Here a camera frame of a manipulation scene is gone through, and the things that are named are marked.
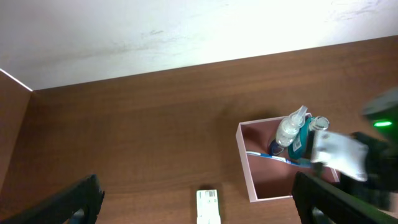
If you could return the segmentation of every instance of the bottle cap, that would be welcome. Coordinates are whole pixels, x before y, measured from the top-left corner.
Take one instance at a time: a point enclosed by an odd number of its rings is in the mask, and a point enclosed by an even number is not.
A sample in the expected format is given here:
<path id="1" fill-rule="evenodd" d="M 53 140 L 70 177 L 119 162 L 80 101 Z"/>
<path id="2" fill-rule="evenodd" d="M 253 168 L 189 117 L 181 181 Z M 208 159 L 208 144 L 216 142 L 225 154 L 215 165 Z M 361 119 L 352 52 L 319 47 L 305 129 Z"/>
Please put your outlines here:
<path id="1" fill-rule="evenodd" d="M 313 121 L 310 123 L 309 130 L 310 131 L 324 131 L 329 128 L 329 120 L 324 116 L 317 116 Z"/>
<path id="2" fill-rule="evenodd" d="M 289 116 L 289 119 L 294 126 L 301 128 L 304 125 L 305 113 L 307 112 L 307 109 L 308 108 L 306 106 L 301 106 L 300 109 Z"/>

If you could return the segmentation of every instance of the wooden wall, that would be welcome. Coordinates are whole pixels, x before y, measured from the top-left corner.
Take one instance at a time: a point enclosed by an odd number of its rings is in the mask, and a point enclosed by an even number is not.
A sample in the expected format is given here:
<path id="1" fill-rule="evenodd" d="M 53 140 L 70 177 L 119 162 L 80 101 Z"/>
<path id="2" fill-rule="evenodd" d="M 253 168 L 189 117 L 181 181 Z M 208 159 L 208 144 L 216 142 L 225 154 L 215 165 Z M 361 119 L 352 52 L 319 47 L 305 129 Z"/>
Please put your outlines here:
<path id="1" fill-rule="evenodd" d="M 29 90 L 0 71 L 0 191 L 29 98 Z"/>

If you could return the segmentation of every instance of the small white box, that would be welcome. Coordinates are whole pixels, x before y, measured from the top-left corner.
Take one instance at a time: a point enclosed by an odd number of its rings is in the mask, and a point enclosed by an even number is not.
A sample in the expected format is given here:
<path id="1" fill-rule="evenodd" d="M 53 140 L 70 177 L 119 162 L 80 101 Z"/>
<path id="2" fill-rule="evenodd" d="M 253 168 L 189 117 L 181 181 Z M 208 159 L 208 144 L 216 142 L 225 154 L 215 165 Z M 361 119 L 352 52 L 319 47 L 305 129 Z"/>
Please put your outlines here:
<path id="1" fill-rule="evenodd" d="M 217 190 L 197 191 L 198 224 L 221 224 Z"/>

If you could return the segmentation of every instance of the brown wood surface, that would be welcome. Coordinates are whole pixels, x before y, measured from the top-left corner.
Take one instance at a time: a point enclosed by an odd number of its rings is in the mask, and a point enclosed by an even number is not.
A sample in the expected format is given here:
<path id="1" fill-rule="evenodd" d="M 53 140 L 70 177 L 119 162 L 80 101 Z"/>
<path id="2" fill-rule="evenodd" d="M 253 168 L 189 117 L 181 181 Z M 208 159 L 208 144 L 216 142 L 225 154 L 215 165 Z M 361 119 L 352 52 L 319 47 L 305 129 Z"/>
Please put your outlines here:
<path id="1" fill-rule="evenodd" d="M 388 37 L 36 91 L 1 218 L 98 174 L 98 223 L 196 223 L 202 185 L 220 191 L 223 223 L 298 223 L 292 199 L 249 203 L 238 123 L 303 104 L 331 130 L 374 134 L 361 108 L 398 85 L 397 62 Z"/>
<path id="2" fill-rule="evenodd" d="M 0 72 L 0 191 L 29 98 L 29 90 Z"/>

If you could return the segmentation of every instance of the white label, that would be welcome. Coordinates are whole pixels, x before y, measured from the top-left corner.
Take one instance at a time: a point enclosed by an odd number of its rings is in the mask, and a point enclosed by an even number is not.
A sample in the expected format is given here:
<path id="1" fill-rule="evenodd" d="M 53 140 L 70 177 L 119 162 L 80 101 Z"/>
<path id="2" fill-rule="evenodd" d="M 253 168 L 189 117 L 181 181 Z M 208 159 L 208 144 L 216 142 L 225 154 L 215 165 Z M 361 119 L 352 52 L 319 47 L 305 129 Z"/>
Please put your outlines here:
<path id="1" fill-rule="evenodd" d="M 198 224 L 220 224 L 217 190 L 197 191 Z"/>
<path id="2" fill-rule="evenodd" d="M 331 131 L 316 131 L 311 162 L 322 162 L 357 181 L 367 181 L 365 158 L 367 145 Z"/>
<path id="3" fill-rule="evenodd" d="M 294 140 L 293 142 L 293 151 L 297 151 L 298 149 L 300 149 L 301 147 L 301 141 L 300 138 L 296 138 L 296 140 Z"/>

